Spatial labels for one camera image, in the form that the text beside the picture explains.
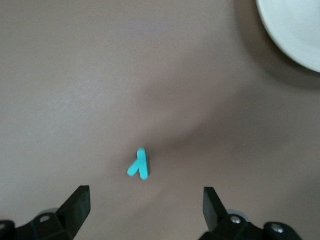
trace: gray tabletop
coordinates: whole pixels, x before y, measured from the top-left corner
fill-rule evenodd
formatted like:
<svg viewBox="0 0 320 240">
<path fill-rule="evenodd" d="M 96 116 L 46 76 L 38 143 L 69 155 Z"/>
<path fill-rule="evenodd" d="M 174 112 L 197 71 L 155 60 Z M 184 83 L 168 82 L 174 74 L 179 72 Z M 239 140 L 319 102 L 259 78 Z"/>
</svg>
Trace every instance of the gray tabletop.
<svg viewBox="0 0 320 240">
<path fill-rule="evenodd" d="M 254 1 L 1 1 L 0 56 L 0 219 L 90 185 L 77 240 L 196 240 L 207 186 L 319 238 L 320 74 Z M 146 181 L 127 175 L 140 147 Z"/>
</svg>

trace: brown surface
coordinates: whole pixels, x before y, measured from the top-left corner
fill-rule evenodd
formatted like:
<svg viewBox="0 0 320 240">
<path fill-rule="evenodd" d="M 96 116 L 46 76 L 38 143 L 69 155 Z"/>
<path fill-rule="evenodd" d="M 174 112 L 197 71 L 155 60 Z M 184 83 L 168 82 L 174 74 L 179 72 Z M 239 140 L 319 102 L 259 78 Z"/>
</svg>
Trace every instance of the brown surface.
<svg viewBox="0 0 320 240">
<path fill-rule="evenodd" d="M 1 1 L 0 218 L 90 185 L 77 240 L 196 240 L 204 186 L 319 237 L 320 75 L 254 1 Z M 144 146 L 150 177 L 126 171 Z"/>
</svg>

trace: teal plastic piece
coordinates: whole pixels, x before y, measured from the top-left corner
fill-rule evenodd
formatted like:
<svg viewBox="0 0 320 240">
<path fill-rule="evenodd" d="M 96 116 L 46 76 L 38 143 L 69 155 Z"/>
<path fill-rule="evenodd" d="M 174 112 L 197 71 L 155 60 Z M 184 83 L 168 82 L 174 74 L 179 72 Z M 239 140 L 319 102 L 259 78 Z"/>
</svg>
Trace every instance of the teal plastic piece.
<svg viewBox="0 0 320 240">
<path fill-rule="evenodd" d="M 141 147 L 138 149 L 136 155 L 137 155 L 137 159 L 131 165 L 131 167 L 129 167 L 127 173 L 130 177 L 132 177 L 138 171 L 140 171 L 140 178 L 142 180 L 147 180 L 148 176 L 149 176 L 149 172 L 148 172 L 148 162 L 147 162 L 146 150 L 143 147 Z"/>
</svg>

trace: white plate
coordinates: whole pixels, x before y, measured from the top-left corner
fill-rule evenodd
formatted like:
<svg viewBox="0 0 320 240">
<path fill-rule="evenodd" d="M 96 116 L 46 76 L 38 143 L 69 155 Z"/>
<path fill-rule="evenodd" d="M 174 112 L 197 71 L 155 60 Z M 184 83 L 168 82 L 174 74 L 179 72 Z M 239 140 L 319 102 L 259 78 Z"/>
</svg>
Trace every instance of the white plate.
<svg viewBox="0 0 320 240">
<path fill-rule="evenodd" d="M 320 73 L 320 0 L 256 0 L 263 24 L 278 47 Z"/>
</svg>

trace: screw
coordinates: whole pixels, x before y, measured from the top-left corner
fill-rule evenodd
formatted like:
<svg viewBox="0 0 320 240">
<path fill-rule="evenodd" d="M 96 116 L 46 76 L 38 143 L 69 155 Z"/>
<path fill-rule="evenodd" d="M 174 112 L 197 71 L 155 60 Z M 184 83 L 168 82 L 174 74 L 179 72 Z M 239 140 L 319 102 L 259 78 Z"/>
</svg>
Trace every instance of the screw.
<svg viewBox="0 0 320 240">
<path fill-rule="evenodd" d="M 231 217 L 231 221 L 232 221 L 234 224 L 240 224 L 240 223 L 241 223 L 241 219 L 240 219 L 238 216 L 232 216 L 232 217 Z"/>
<path fill-rule="evenodd" d="M 50 216 L 45 215 L 45 216 L 43 216 L 43 217 L 40 218 L 40 223 L 46 222 L 46 221 L 48 221 L 49 219 L 50 219 Z"/>
<path fill-rule="evenodd" d="M 285 230 L 279 226 L 278 224 L 274 224 L 272 223 L 271 228 L 273 231 L 275 231 L 276 233 L 282 234 Z"/>
</svg>

